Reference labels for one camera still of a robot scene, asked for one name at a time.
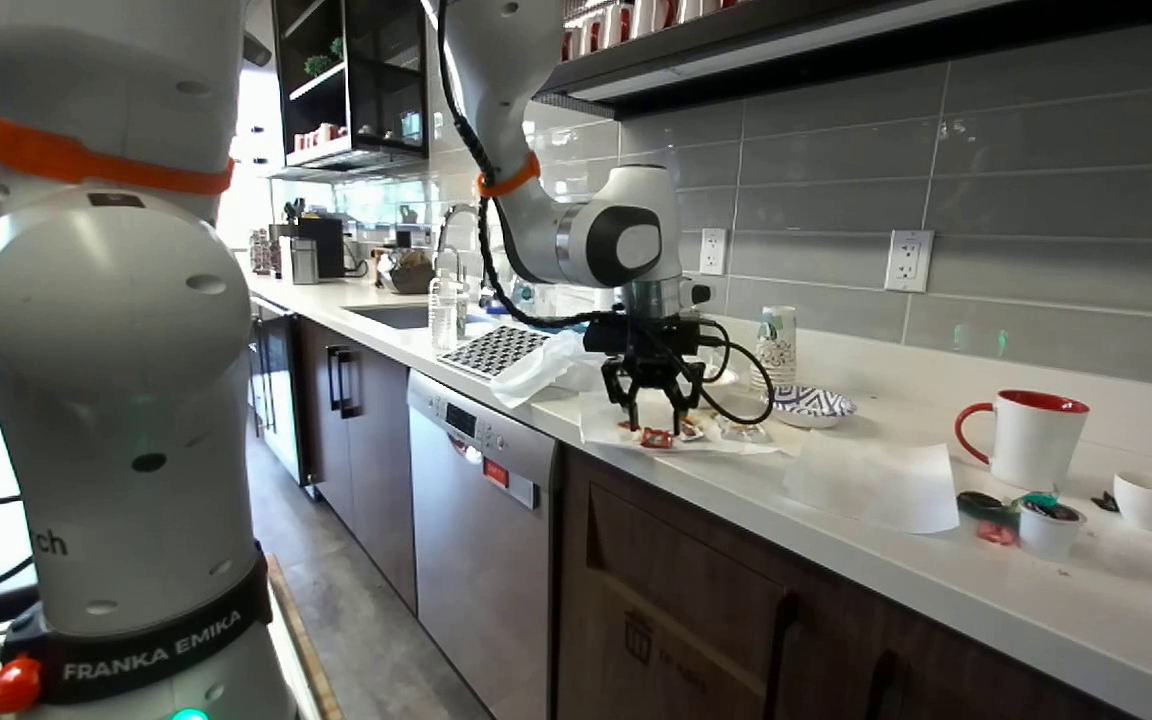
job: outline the bottle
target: bottle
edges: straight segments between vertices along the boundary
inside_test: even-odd
[[[431,355],[452,355],[460,349],[460,265],[455,251],[439,251],[439,269],[426,282],[426,342]]]
[[[769,370],[776,396],[792,391],[795,383],[795,308],[792,306],[765,308],[753,355]]]

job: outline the wall outlet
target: wall outlet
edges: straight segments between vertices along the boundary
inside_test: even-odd
[[[699,276],[725,276],[727,230],[699,230]]]
[[[893,230],[884,287],[929,293],[931,235],[929,230]]]

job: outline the stainless steel dishwasher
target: stainless steel dishwasher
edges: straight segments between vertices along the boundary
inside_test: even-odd
[[[556,441],[412,373],[415,618],[497,720],[553,717]]]

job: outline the wall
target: wall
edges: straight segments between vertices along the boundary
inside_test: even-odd
[[[531,106],[528,136],[556,195],[664,162],[686,269],[731,230],[713,311],[789,302],[805,330],[1152,380],[1152,30],[629,125]],[[466,201],[439,111],[426,181]],[[884,293],[884,235],[917,223],[931,283]]]

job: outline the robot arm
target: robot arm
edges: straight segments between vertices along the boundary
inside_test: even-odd
[[[439,30],[455,134],[505,217],[513,269],[541,283],[622,287],[622,308],[590,316],[582,346],[613,355],[606,402],[632,427],[638,389],[661,389],[680,427],[699,402],[699,366],[683,360],[699,346],[699,322],[686,316],[692,283],[680,273],[668,174],[613,167],[590,201],[556,203],[541,190],[525,111],[561,63],[561,0],[424,0],[424,8]]]

